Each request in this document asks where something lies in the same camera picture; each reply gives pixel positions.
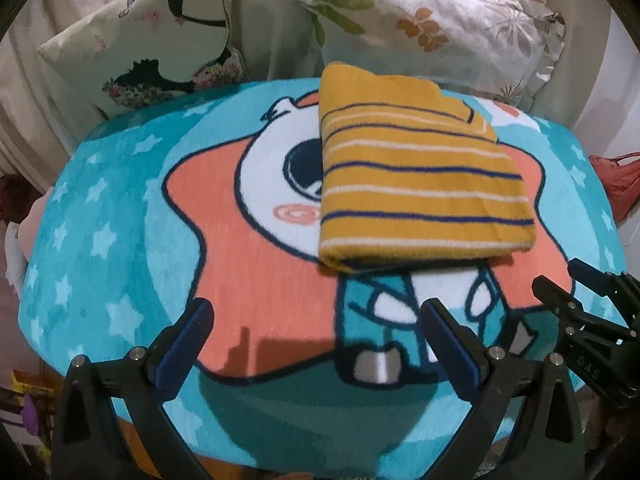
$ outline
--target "blue gripper pad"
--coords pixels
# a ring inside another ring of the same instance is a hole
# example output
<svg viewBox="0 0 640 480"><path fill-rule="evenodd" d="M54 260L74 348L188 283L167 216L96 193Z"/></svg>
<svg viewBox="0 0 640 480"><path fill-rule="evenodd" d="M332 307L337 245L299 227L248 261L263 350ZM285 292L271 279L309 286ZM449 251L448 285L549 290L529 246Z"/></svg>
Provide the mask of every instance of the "blue gripper pad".
<svg viewBox="0 0 640 480"><path fill-rule="evenodd" d="M149 347L146 372L161 402L178 395L213 329L213 322L211 303L195 298L178 321L162 330Z"/></svg>
<svg viewBox="0 0 640 480"><path fill-rule="evenodd" d="M608 296L612 291L611 280L604 272L591 267L578 258L574 258L567 265L569 276L577 282L595 292L601 298Z"/></svg>
<svg viewBox="0 0 640 480"><path fill-rule="evenodd" d="M471 329L460 326L435 298L422 304L420 326L456 395L462 400L476 402L488 371L479 339Z"/></svg>

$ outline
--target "folded yellow towel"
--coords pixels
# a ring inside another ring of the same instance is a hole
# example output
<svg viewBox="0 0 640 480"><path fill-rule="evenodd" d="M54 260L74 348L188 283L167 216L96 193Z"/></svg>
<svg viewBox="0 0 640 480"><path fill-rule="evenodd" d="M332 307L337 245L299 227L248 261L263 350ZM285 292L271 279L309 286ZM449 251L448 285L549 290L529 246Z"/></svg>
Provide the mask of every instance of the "folded yellow towel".
<svg viewBox="0 0 640 480"><path fill-rule="evenodd" d="M346 272L528 251L532 209L492 127L430 81L330 64L320 259Z"/></svg>

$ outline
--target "red bag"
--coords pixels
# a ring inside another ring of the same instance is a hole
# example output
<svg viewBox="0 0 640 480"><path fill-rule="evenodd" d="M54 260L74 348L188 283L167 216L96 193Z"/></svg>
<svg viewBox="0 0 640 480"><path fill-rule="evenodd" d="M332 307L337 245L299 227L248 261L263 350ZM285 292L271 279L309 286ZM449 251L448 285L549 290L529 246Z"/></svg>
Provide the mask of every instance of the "red bag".
<svg viewBox="0 0 640 480"><path fill-rule="evenodd" d="M640 198L640 158L624 166L620 160L640 156L640 152L627 153L616 158L590 155L589 161L604 186L611 203L616 224L625 221Z"/></svg>

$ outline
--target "metal screw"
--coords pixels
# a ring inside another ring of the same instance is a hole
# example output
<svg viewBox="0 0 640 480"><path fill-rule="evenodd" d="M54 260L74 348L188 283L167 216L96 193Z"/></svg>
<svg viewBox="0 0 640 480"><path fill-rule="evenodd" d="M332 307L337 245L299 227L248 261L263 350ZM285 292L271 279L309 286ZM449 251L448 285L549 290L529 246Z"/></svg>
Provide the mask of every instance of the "metal screw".
<svg viewBox="0 0 640 480"><path fill-rule="evenodd" d="M489 355L493 357L495 360L499 361L500 359L504 359L504 350L499 346L492 346L489 348Z"/></svg>
<svg viewBox="0 0 640 480"><path fill-rule="evenodd" d="M86 358L83 355L77 355L76 357L71 359L71 365L74 368L79 368L84 364L85 361L86 361Z"/></svg>
<svg viewBox="0 0 640 480"><path fill-rule="evenodd" d="M556 366L560 366L562 363L564 363L564 359L562 358L562 356L556 352L549 354L549 360Z"/></svg>
<svg viewBox="0 0 640 480"><path fill-rule="evenodd" d="M135 348L129 350L129 358L133 359L134 361L140 361L140 359L145 356L145 353L146 348L144 348L143 346L136 346Z"/></svg>

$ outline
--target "striped towel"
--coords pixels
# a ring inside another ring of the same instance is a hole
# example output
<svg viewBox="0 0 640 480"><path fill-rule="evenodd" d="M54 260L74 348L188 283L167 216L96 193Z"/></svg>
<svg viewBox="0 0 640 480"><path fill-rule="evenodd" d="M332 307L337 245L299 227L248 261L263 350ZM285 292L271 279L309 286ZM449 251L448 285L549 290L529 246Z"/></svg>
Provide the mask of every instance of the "striped towel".
<svg viewBox="0 0 640 480"><path fill-rule="evenodd" d="M492 127L430 81L324 69L320 259L346 272L528 251L532 208Z"/></svg>

